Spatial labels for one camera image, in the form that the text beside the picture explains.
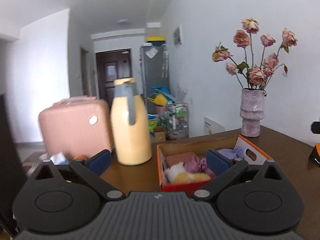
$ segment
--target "dried rose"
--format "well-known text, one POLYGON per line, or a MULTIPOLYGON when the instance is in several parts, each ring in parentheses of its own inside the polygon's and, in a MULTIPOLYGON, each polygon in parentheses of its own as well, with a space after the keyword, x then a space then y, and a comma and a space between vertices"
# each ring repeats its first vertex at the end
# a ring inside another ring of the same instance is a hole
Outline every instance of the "dried rose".
POLYGON ((222 45, 216 47, 214 53, 212 53, 212 59, 214 62, 223 61, 230 57, 230 52, 227 48, 223 47, 222 45))
POLYGON ((263 73, 266 75, 266 77, 271 77, 271 75, 274 73, 270 68, 264 68, 263 73))
POLYGON ((284 28, 282 32, 282 40, 284 47, 297 46, 297 39, 294 36, 292 31, 289 31, 287 28, 284 28))
POLYGON ((227 63, 227 67, 226 70, 228 71, 228 73, 233 76, 236 75, 236 70, 237 70, 237 65, 233 64, 233 63, 227 63))
POLYGON ((255 65, 249 73, 249 82, 254 85, 262 85, 265 81, 266 75, 257 65, 255 65))
POLYGON ((264 47, 270 47, 274 43, 276 43, 276 40, 273 39, 269 34, 264 34, 260 37, 261 43, 264 47))
POLYGON ((242 20, 241 23, 242 28, 246 30, 247 33, 256 34, 259 31, 259 23, 253 18, 242 20))
POLYGON ((272 71, 275 71, 278 63, 279 63, 279 60, 276 53, 272 53, 271 55, 268 56, 267 59, 264 59, 263 66, 265 68, 271 69, 272 71))
POLYGON ((243 30, 237 30, 236 35, 233 36, 233 42, 237 47, 245 48, 250 45, 250 38, 243 30))
POLYGON ((284 73, 287 75, 287 73, 288 73, 288 67, 287 67, 285 64, 283 64, 283 65, 284 65, 284 67, 283 67, 284 73))

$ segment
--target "yellow thermos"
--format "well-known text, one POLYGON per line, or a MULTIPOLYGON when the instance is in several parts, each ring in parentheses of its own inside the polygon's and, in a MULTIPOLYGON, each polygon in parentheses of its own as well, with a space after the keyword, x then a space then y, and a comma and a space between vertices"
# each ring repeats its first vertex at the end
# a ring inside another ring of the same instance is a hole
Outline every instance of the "yellow thermos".
POLYGON ((148 115, 135 78, 115 80, 111 126, 117 158, 121 164, 138 165, 150 160, 152 153, 148 115))

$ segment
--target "black object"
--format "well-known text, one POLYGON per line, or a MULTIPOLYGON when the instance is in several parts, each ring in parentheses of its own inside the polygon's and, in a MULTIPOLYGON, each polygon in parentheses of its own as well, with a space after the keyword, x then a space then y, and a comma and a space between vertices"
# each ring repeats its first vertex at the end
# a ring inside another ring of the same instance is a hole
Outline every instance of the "black object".
POLYGON ((4 95, 0 95, 0 146, 0 225, 13 237, 18 232, 12 203, 27 177, 11 137, 4 95))
POLYGON ((64 166, 42 162, 19 193, 13 212, 24 231, 16 240, 302 240, 294 230, 303 202, 275 162, 237 160, 196 191, 196 201, 185 192, 125 198, 81 162, 64 166))
POLYGON ((12 209, 21 229, 60 234, 92 220, 101 200, 109 201, 106 193, 114 189, 77 160, 69 166, 55 166, 44 160, 29 177, 12 209))
POLYGON ((320 167, 320 143, 317 143, 313 148, 309 156, 309 160, 318 167, 320 167))
POLYGON ((311 131, 315 134, 320 134, 320 122, 313 122, 311 125, 311 131))
POLYGON ((261 167, 242 160, 203 189, 211 194, 193 198, 214 204, 228 224, 250 234, 295 230, 304 212, 302 199, 273 160, 261 167))

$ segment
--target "ceiling light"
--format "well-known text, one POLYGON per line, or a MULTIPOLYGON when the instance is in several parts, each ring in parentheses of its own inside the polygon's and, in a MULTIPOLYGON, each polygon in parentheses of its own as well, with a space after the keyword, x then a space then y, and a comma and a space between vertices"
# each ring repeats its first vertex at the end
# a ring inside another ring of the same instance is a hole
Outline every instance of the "ceiling light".
POLYGON ((118 21, 118 24, 120 24, 120 25, 125 25, 125 24, 129 24, 129 23, 130 23, 130 21, 127 19, 122 19, 122 20, 118 21))

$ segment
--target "wall picture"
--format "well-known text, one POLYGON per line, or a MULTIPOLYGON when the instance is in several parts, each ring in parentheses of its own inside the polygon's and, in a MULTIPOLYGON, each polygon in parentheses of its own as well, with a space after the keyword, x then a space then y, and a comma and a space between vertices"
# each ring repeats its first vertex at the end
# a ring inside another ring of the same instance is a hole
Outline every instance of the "wall picture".
POLYGON ((174 30, 173 32, 173 43, 175 45, 182 44, 182 31, 181 31, 181 24, 174 30))

